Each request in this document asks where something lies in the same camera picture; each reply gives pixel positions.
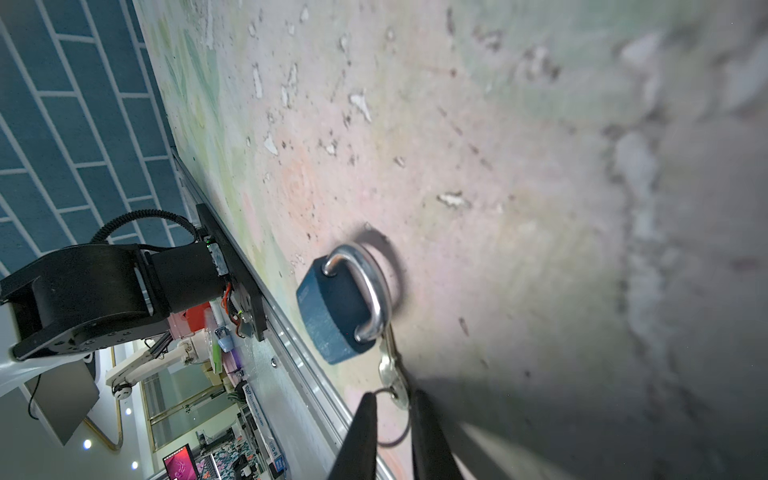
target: padlock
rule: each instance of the padlock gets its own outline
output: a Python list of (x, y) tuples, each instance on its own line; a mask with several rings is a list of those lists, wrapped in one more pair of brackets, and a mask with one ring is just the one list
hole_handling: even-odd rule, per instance
[[(358, 274), (367, 297), (361, 294), (350, 268)], [(307, 333), (331, 365), (373, 347), (392, 315), (382, 271), (356, 243), (341, 245), (329, 256), (313, 261), (296, 299)]]

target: padlock body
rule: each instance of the padlock body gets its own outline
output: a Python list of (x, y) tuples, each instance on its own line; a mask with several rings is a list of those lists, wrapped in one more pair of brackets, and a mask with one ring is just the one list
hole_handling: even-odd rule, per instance
[(376, 342), (355, 340), (355, 328), (368, 321), (371, 313), (346, 265), (339, 265), (334, 276), (323, 273), (327, 258), (312, 262), (296, 299), (315, 348), (333, 365), (364, 353)]

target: metal key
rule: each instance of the metal key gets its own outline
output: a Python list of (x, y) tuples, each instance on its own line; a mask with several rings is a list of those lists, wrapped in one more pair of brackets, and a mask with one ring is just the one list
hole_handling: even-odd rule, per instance
[(390, 396), (395, 405), (402, 410), (407, 410), (410, 403), (408, 382), (400, 368), (400, 354), (397, 352), (391, 323), (387, 323), (379, 349), (382, 353), (382, 359), (379, 363), (379, 378), (385, 387), (392, 389)]

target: screen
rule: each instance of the screen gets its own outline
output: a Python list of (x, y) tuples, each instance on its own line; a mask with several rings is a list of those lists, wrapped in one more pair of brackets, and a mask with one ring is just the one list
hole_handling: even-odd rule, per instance
[[(25, 386), (31, 394), (37, 378)], [(98, 387), (84, 362), (70, 362), (44, 372), (35, 393), (32, 415), (62, 445), (66, 445), (98, 401)]]
[(197, 480), (197, 467), (192, 461), (192, 451), (188, 443), (163, 458), (163, 463), (170, 480)]

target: red object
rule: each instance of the red object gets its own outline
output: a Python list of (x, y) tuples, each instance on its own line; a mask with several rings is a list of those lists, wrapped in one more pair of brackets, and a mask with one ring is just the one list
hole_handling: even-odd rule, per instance
[(207, 303), (201, 303), (198, 306), (188, 308), (186, 312), (181, 314), (187, 319), (191, 331), (196, 332), (205, 328), (205, 311), (209, 308), (210, 305)]
[(232, 323), (237, 325), (235, 333), (241, 339), (245, 338), (245, 335), (240, 335), (240, 319), (236, 315), (230, 315), (230, 293), (232, 293), (232, 283), (227, 284), (227, 291), (224, 292), (224, 298), (221, 299), (221, 308), (227, 313), (227, 317), (232, 320)]

